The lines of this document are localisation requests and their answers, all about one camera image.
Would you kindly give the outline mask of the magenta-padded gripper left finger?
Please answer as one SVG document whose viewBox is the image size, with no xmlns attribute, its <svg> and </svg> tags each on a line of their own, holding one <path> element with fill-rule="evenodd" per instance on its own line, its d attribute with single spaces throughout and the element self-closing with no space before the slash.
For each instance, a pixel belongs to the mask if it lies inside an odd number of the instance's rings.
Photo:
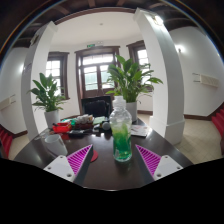
<svg viewBox="0 0 224 224">
<path fill-rule="evenodd" d="M 44 170 L 81 186 L 93 156 L 93 145 L 85 146 L 69 156 L 59 155 Z"/>
</svg>

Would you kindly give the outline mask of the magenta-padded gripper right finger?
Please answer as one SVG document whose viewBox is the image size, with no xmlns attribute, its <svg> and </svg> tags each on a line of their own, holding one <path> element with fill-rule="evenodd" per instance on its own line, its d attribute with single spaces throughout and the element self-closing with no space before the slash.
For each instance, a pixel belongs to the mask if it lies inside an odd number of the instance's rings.
<svg viewBox="0 0 224 224">
<path fill-rule="evenodd" d="M 140 171 L 145 184 L 160 180 L 182 169 L 169 155 L 160 156 L 140 145 L 135 145 Z"/>
</svg>

